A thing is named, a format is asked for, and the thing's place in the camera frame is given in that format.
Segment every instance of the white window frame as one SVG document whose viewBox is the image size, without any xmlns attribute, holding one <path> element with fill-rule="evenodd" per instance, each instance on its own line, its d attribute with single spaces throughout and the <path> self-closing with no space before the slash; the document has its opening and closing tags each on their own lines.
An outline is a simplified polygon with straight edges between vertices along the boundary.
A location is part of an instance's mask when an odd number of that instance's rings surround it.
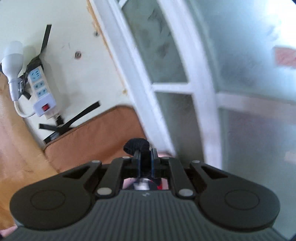
<svg viewBox="0 0 296 241">
<path fill-rule="evenodd" d="M 151 84 L 145 64 L 121 11 L 128 0 L 90 0 L 115 63 L 149 140 L 159 150 L 176 154 L 155 92 L 191 94 L 205 163 L 222 168 L 219 108 L 296 124 L 296 103 L 215 92 L 204 46 L 184 0 L 157 0 L 172 30 L 188 83 Z"/>
</svg>

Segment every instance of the red button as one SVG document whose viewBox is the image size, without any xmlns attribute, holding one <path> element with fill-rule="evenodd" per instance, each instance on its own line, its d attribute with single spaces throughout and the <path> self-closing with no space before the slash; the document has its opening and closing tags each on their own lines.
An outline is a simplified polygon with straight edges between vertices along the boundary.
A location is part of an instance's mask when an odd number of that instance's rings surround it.
<svg viewBox="0 0 296 241">
<path fill-rule="evenodd" d="M 42 106 L 43 111 L 47 111 L 49 108 L 50 108 L 49 104 L 46 104 L 46 105 Z"/>
</svg>

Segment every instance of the ribbed gray surface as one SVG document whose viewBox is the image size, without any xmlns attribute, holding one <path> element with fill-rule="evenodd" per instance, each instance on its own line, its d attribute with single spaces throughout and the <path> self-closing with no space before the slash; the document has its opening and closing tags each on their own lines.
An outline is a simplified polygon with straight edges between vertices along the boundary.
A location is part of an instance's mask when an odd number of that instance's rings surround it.
<svg viewBox="0 0 296 241">
<path fill-rule="evenodd" d="M 224 230 L 209 222 L 192 201 L 170 191 L 120 191 L 99 200 L 81 221 L 54 231 L 18 228 L 9 240 L 118 240 L 118 241 L 284 241 L 273 229 L 253 233 Z"/>
</svg>

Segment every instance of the white cable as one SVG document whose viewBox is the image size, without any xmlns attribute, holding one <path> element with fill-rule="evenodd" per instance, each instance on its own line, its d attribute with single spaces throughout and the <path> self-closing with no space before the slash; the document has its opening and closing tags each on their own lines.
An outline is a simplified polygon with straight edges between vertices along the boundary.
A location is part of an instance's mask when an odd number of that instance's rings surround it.
<svg viewBox="0 0 296 241">
<path fill-rule="evenodd" d="M 14 106 L 15 106 L 15 111 L 17 112 L 17 114 L 20 116 L 20 117 L 23 117 L 23 118 L 29 118 L 31 116 L 33 116 L 35 114 L 35 111 L 33 111 L 31 114 L 24 114 L 23 112 L 20 111 L 20 108 L 18 106 L 18 102 L 17 100 L 13 102 Z"/>
</svg>

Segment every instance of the wooden panel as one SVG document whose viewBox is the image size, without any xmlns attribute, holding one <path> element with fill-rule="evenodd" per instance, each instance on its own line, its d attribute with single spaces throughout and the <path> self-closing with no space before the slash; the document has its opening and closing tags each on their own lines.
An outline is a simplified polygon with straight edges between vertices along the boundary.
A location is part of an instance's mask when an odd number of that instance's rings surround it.
<svg viewBox="0 0 296 241">
<path fill-rule="evenodd" d="M 0 229 L 14 225 L 9 201 L 20 188 L 57 174 L 15 112 L 7 79 L 0 74 Z"/>
</svg>

